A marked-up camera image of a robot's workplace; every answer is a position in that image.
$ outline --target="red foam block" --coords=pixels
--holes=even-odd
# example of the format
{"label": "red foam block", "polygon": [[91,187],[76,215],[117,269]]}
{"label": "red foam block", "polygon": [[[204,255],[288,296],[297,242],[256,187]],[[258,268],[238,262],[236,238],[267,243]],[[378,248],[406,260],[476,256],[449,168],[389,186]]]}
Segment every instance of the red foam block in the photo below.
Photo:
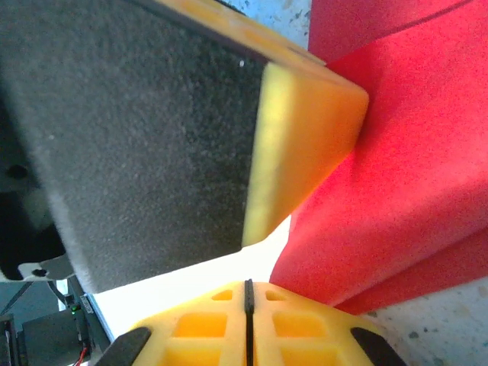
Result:
{"label": "red foam block", "polygon": [[[370,110],[294,214],[272,283],[360,313],[488,275],[488,3],[436,5],[329,64]],[[331,22],[312,13],[312,51]]]}

